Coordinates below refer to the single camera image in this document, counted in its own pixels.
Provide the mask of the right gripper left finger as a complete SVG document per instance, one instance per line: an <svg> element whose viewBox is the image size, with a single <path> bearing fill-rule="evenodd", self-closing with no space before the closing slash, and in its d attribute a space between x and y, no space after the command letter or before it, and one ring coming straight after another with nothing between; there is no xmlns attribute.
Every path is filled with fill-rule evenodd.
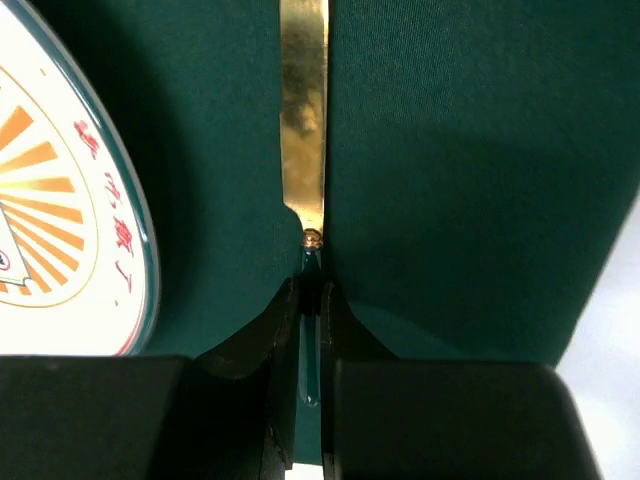
<svg viewBox="0 0 640 480"><path fill-rule="evenodd" d="M293 463L299 285L183 356L1 360L5 479L281 479Z"/></svg>

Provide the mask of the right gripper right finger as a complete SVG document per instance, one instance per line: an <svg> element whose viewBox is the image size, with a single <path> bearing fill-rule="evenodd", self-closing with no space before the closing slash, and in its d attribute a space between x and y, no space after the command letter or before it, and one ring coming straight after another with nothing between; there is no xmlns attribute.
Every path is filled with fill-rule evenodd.
<svg viewBox="0 0 640 480"><path fill-rule="evenodd" d="M597 479L571 393L529 362L401 359L335 283L320 310L328 479Z"/></svg>

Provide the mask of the orange sunburst patterned plate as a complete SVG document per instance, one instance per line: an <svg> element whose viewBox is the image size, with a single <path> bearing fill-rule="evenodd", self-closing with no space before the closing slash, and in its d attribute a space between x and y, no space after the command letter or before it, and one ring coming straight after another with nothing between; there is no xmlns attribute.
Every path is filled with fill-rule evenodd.
<svg viewBox="0 0 640 480"><path fill-rule="evenodd" d="M1 5L1 351L139 353L160 300L157 240L123 141L26 1Z"/></svg>

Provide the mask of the dark green cloth napkin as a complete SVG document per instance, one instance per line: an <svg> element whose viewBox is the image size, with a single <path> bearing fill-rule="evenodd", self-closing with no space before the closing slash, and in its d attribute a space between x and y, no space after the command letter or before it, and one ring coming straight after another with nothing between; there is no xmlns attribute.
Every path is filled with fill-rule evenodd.
<svg viewBox="0 0 640 480"><path fill-rule="evenodd" d="M156 230L151 355L300 265L275 1L38 1ZM323 264L397 355L558 363L639 186L635 1L335 1Z"/></svg>

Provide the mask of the gold knife black handle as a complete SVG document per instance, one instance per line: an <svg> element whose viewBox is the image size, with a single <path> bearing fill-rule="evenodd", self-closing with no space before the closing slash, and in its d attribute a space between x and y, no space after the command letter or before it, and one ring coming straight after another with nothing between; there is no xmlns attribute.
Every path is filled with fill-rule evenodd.
<svg viewBox="0 0 640 480"><path fill-rule="evenodd" d="M283 203L301 231L299 391L320 402L318 289L324 244L329 3L279 3L282 69L280 150Z"/></svg>

